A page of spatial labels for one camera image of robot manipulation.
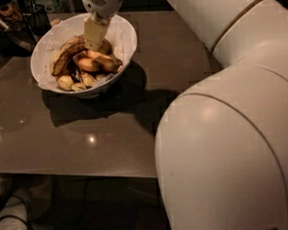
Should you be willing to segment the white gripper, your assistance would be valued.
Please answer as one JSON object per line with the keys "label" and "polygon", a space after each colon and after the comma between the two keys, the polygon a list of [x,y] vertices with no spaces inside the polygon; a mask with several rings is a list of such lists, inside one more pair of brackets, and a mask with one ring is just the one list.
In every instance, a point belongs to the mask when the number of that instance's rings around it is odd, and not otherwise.
{"label": "white gripper", "polygon": [[122,6],[123,0],[81,0],[86,11],[91,14],[84,20],[84,37],[87,49],[97,52],[107,33],[110,19]]}

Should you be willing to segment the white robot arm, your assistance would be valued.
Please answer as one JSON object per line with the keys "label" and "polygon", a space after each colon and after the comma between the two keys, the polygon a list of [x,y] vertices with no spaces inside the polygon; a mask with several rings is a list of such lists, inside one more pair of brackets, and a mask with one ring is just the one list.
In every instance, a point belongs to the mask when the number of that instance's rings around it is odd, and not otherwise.
{"label": "white robot arm", "polygon": [[155,139],[172,230],[288,230],[288,11],[167,0],[222,70],[169,105]]}

